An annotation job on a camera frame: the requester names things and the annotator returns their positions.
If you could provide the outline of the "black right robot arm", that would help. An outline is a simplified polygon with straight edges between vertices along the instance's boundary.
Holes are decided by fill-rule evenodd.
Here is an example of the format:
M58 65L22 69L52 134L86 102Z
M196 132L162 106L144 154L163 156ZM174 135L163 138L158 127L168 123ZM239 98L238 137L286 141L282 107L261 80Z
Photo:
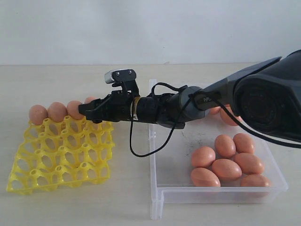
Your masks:
M142 97L133 69L109 71L105 82L114 90L103 99L79 106L94 123L129 121L183 129L204 118L210 109L227 105L227 115L265 141L292 148L301 146L301 53L276 57L244 68L206 88L171 87L171 93L152 91Z

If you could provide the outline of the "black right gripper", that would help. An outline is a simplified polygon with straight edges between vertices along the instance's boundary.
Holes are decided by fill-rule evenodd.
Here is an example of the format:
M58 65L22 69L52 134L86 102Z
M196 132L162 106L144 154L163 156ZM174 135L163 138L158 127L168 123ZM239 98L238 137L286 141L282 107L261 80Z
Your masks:
M79 113L95 124L102 121L129 121L132 101L131 92L113 91L104 99L98 98L89 104L79 105Z

